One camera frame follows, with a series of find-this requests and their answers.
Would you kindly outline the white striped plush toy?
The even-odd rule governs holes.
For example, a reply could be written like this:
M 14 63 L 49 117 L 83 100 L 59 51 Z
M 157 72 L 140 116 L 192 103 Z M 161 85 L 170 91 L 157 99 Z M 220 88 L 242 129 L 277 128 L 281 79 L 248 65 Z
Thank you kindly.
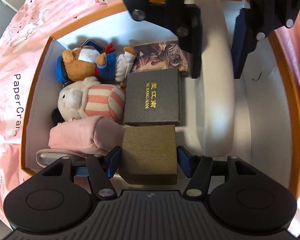
M 123 117 L 125 92 L 115 85 L 100 83 L 94 76 L 64 87 L 57 107 L 65 121 L 100 115 L 114 122 Z

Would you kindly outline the gold gift box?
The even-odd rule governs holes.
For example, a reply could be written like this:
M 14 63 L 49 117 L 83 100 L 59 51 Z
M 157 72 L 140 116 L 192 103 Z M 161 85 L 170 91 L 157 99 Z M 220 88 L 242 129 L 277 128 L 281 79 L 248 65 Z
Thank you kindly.
M 119 175 L 132 185 L 175 185 L 178 179 L 175 126 L 126 127 Z

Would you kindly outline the brown sailor plush toy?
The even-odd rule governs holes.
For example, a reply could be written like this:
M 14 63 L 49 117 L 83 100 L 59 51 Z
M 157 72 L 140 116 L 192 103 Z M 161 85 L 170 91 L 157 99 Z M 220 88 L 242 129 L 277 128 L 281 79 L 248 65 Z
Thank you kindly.
M 63 83 L 82 81 L 91 76 L 99 80 L 124 83 L 135 58 L 136 51 L 130 46 L 124 47 L 122 54 L 115 53 L 112 44 L 104 52 L 93 46 L 64 50 L 57 59 L 56 77 Z

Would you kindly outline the blue framed phone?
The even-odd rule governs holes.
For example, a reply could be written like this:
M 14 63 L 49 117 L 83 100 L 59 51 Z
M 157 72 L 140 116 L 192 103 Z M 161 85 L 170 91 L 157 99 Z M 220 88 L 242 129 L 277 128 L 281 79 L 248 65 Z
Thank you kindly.
M 93 48 L 95 50 L 97 50 L 100 54 L 104 53 L 105 48 L 103 46 L 101 46 L 100 44 L 98 44 L 97 42 L 95 42 L 92 39 L 87 39 L 83 42 L 83 44 L 81 45 L 82 48 Z

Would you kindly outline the pink fabric pouch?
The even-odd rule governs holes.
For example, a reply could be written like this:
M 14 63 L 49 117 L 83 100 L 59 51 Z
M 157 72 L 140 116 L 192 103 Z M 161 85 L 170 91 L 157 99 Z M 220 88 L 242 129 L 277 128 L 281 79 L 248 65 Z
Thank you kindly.
M 65 121 L 50 130 L 48 146 L 79 154 L 107 155 L 121 146 L 125 129 L 116 122 L 97 115 Z

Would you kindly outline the dark grey gift box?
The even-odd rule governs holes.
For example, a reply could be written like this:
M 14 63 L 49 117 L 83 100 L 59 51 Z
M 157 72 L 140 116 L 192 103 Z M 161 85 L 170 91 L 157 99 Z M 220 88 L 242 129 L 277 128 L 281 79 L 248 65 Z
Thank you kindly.
M 178 125 L 179 80 L 177 69 L 128 74 L 123 123 L 130 126 Z

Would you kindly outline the illustrated card pack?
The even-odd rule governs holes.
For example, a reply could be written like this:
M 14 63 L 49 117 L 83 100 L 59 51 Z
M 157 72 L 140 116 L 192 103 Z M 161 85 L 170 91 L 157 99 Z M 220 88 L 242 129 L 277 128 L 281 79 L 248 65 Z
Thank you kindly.
M 131 73 L 178 69 L 182 76 L 190 75 L 190 56 L 179 47 L 177 40 L 142 44 L 134 49 L 136 59 Z

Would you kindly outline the pink card wallet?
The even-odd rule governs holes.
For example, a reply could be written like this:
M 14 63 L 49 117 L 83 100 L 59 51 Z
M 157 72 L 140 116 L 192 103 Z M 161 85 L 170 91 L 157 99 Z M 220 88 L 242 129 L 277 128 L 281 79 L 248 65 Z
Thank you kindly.
M 49 166 L 51 163 L 61 157 L 69 157 L 72 161 L 82 161 L 89 157 L 88 154 L 76 153 L 68 150 L 42 149 L 36 153 L 36 162 L 42 168 Z

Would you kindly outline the pink printed duvet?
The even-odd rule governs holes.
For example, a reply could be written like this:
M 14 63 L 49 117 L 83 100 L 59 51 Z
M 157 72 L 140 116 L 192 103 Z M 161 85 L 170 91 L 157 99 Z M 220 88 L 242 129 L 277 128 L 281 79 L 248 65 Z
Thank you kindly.
M 0 37 L 0 220 L 4 223 L 6 195 L 27 179 L 19 163 L 23 109 L 47 39 L 106 6 L 94 0 L 25 0 Z M 277 29 L 276 35 L 300 98 L 300 12 L 292 28 Z M 300 234 L 300 196 L 289 231 Z

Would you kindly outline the orange cardboard storage box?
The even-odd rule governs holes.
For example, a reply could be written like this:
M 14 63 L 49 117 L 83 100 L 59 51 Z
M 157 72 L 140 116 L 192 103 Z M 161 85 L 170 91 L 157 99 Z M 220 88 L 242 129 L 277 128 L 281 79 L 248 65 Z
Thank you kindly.
M 248 0 L 220 0 L 229 44 L 235 18 Z M 150 43 L 173 34 L 147 22 L 131 19 L 123 3 L 109 5 L 53 33 L 42 52 L 31 84 L 21 137 L 20 167 L 32 176 L 40 170 L 36 153 L 48 147 L 51 114 L 61 83 L 54 65 L 65 48 L 93 38 L 103 42 Z M 234 79 L 234 137 L 229 154 L 249 162 L 294 194 L 300 188 L 300 118 L 298 96 L 281 44 L 275 33 L 261 41 Z

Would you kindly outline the white glasses case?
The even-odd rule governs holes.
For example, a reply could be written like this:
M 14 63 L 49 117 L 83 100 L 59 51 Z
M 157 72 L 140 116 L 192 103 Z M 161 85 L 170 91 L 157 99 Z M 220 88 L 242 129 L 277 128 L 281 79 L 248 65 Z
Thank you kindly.
M 235 89 L 232 59 L 220 0 L 185 0 L 201 9 L 203 52 L 200 76 L 180 84 L 181 125 L 176 142 L 194 155 L 221 157 L 231 152 Z

